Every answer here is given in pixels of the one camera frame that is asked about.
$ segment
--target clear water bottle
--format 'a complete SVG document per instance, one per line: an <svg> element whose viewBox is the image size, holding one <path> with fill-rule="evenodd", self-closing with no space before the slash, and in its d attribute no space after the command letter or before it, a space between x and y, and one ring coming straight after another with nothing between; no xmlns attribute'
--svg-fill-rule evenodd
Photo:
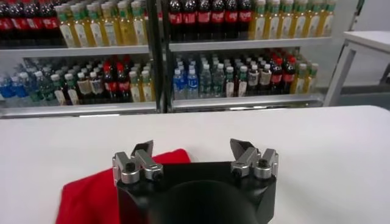
<svg viewBox="0 0 390 224"><path fill-rule="evenodd" d="M195 69L191 69L193 65L190 65L190 72L188 73L188 97L187 99L197 99L198 94L198 79L195 72Z"/></svg>
<svg viewBox="0 0 390 224"><path fill-rule="evenodd" d="M174 97L175 100L185 99L184 92L184 77L182 72L179 69L175 69L175 75L173 76L173 88L174 88Z"/></svg>

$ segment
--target metal shelf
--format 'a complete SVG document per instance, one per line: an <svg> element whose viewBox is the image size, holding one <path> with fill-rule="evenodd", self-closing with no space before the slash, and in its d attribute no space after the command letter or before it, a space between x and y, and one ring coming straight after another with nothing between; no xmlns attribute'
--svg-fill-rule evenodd
<svg viewBox="0 0 390 224"><path fill-rule="evenodd" d="M172 52L215 51L235 49L260 49L270 47L302 47L331 43L331 37L279 39L279 40L249 40L249 41L213 41L195 43L171 43Z"/></svg>
<svg viewBox="0 0 390 224"><path fill-rule="evenodd" d="M148 54L149 46L41 48L0 50L0 57L70 57L114 54Z"/></svg>
<svg viewBox="0 0 390 224"><path fill-rule="evenodd" d="M301 103L322 103L324 96L320 93L315 94L290 94L275 96L252 96L252 97L234 97L234 98L213 98L196 100L174 100L172 109L179 110L199 110L199 109L217 109L233 107L254 107L254 106L277 106L293 105Z"/></svg>
<svg viewBox="0 0 390 224"><path fill-rule="evenodd" d="M25 117L61 117L98 114L138 114L156 113L155 102L145 103L111 103L80 106L0 108L0 118Z"/></svg>

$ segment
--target dark soda bottle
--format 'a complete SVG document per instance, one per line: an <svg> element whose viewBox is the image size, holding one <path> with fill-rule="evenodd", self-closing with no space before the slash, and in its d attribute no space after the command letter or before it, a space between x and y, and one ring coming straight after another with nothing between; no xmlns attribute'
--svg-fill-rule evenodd
<svg viewBox="0 0 390 224"><path fill-rule="evenodd" d="M211 39L211 5L210 0L200 0L197 11L197 25L200 40Z"/></svg>
<svg viewBox="0 0 390 224"><path fill-rule="evenodd" d="M276 64L271 76L271 94L278 95L281 93L281 84L282 84L282 63L281 58L276 59Z"/></svg>
<svg viewBox="0 0 390 224"><path fill-rule="evenodd" d="M183 30L184 39L187 41L197 39L196 31L196 2L186 0L183 7Z"/></svg>
<svg viewBox="0 0 390 224"><path fill-rule="evenodd" d="M249 35L249 23L252 18L252 4L250 3L250 0L241 0L238 8L239 38L247 40Z"/></svg>
<svg viewBox="0 0 390 224"><path fill-rule="evenodd" d="M237 39L238 38L238 29L237 29L237 1L236 0L227 0L226 2L226 11L225 11L225 31L226 39Z"/></svg>
<svg viewBox="0 0 390 224"><path fill-rule="evenodd" d="M183 5L181 0L171 0L169 2L169 22L172 41L183 40Z"/></svg>

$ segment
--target white tabletop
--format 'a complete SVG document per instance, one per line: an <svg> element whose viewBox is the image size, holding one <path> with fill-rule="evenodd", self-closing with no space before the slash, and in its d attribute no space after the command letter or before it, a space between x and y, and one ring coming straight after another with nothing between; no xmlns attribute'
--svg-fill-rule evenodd
<svg viewBox="0 0 390 224"><path fill-rule="evenodd" d="M347 40L390 53L390 32L353 31L344 32L344 36Z"/></svg>
<svg viewBox="0 0 390 224"><path fill-rule="evenodd" d="M390 113L377 107L0 121L0 223L53 223L64 184L154 139L231 161L229 139L280 155L272 223L390 223Z"/></svg>

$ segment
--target red towel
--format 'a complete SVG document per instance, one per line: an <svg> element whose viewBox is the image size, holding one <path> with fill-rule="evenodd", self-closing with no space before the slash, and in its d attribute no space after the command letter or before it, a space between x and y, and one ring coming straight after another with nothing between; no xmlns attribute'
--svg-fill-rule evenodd
<svg viewBox="0 0 390 224"><path fill-rule="evenodd" d="M190 163L178 149L154 157L156 163ZM62 189L56 224L119 224L112 169L69 183Z"/></svg>

